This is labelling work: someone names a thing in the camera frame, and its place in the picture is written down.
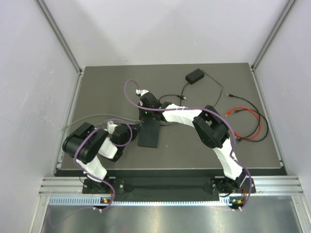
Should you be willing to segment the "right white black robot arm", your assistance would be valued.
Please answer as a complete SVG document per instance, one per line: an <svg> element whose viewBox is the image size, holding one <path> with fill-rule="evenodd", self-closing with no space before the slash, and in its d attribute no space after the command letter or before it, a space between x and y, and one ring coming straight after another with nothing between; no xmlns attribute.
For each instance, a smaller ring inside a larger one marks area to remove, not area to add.
<svg viewBox="0 0 311 233"><path fill-rule="evenodd" d="M229 136L229 128L210 105L201 109L188 109L171 102L161 103L148 90L136 90L139 97L139 111L143 118L150 118L168 123L178 123L193 127L202 143L213 149L220 161L224 178L212 180L213 192L220 197L227 197L242 190L247 173L238 162Z"/></svg>

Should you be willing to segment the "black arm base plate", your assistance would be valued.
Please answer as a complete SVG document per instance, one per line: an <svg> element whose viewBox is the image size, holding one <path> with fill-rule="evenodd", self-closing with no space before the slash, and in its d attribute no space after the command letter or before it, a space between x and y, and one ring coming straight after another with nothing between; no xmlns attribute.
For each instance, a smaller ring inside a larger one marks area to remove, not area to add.
<svg viewBox="0 0 311 233"><path fill-rule="evenodd" d="M254 180L245 172L231 180L221 169L114 169L108 175L117 195L141 190L199 190L210 195L256 192Z"/></svg>

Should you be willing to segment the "black network switch box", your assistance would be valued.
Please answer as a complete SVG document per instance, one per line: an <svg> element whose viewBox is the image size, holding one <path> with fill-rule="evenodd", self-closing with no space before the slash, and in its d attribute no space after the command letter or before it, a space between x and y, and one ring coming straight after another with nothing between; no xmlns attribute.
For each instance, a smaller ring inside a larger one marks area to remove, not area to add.
<svg viewBox="0 0 311 233"><path fill-rule="evenodd" d="M142 123L138 134L138 146L144 148L157 148L159 142L160 122L154 119Z"/></svg>

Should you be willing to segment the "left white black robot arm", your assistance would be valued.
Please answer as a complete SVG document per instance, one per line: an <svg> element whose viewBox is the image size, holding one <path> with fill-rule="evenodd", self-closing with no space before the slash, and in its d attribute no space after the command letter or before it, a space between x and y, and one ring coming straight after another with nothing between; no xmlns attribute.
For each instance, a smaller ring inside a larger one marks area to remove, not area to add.
<svg viewBox="0 0 311 233"><path fill-rule="evenodd" d="M85 122L62 145L63 152L73 158L94 188L102 193L110 188L110 180L99 156L111 162L118 161L141 127L141 124L115 123L112 120L105 121L105 124L105 128L96 128Z"/></svg>

